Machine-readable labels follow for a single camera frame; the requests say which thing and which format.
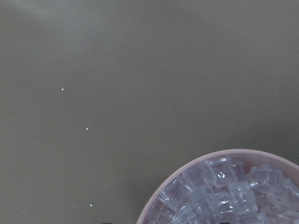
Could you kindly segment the pink bowl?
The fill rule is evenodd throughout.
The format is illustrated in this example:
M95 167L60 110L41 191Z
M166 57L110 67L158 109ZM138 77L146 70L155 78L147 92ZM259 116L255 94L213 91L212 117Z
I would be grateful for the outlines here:
M298 164L292 163L291 161L279 157L274 154L270 154L263 151L258 150L250 150L250 149L228 149L228 150L222 150L217 151L213 153L206 154L204 156L201 156L199 158L196 158L187 164L180 167L178 170L176 170L173 174L171 174L153 193L153 195L150 197L146 205L144 206L138 220L137 224L143 223L143 220L145 219L147 212L150 210L152 204L154 203L154 200L158 197L159 193L162 192L162 190L173 180L176 176L178 176L180 173L184 172L186 169L190 168L196 163L202 162L204 160L209 159L218 159L222 158L224 156L230 156L234 159L239 159L244 162L244 167L246 169L249 169L251 166L257 166L257 165L263 165L265 163L272 164L282 170L289 178L293 180L295 184L299 183L299 166Z

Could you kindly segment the clear ice cubes pile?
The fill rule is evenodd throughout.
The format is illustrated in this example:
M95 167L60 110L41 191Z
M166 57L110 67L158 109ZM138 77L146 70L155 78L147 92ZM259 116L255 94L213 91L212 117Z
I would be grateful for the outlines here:
M296 224L299 188L272 164L229 156L198 162L155 198L144 224Z

